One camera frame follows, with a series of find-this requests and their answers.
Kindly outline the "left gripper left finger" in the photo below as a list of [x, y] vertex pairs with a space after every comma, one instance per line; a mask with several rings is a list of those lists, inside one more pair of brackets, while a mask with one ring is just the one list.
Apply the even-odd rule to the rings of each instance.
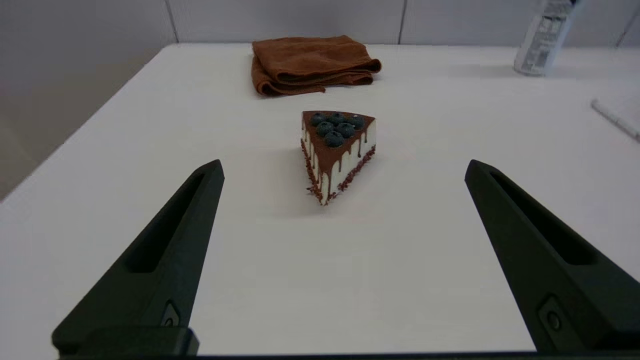
[[190, 318], [225, 175], [219, 159], [180, 185], [51, 335], [59, 357], [188, 357]]

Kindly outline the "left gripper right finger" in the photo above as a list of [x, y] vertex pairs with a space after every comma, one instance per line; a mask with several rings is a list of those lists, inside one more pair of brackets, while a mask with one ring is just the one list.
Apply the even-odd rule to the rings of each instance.
[[464, 181], [540, 353], [638, 353], [640, 285], [497, 168]]

